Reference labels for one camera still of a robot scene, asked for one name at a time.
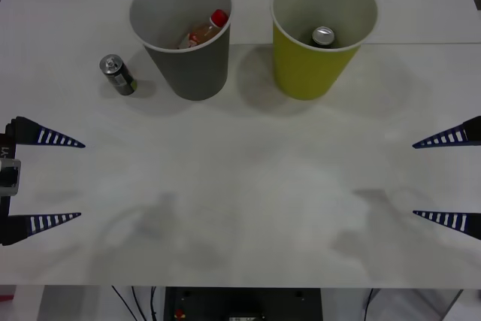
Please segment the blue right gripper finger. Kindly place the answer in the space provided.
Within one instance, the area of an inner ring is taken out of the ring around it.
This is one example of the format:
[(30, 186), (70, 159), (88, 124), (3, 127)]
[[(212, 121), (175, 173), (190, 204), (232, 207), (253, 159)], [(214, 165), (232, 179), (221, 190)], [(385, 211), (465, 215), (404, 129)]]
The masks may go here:
[(413, 210), (412, 213), (425, 220), (481, 240), (480, 213), (436, 212), (428, 210)]
[(412, 145), (414, 149), (435, 147), (479, 146), (481, 116), (474, 117), (462, 124), (436, 133)]

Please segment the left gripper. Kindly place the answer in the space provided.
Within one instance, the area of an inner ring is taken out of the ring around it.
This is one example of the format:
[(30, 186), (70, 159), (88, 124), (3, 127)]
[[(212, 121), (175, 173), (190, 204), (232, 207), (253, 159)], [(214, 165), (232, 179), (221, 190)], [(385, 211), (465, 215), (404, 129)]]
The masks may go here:
[(81, 213), (29, 214), (10, 216), (11, 197), (17, 186), (17, 166), (13, 166), (16, 142), (22, 145), (85, 148), (80, 141), (44, 127), (28, 118), (16, 117), (1, 133), (1, 245), (23, 241), (33, 235), (78, 218)]

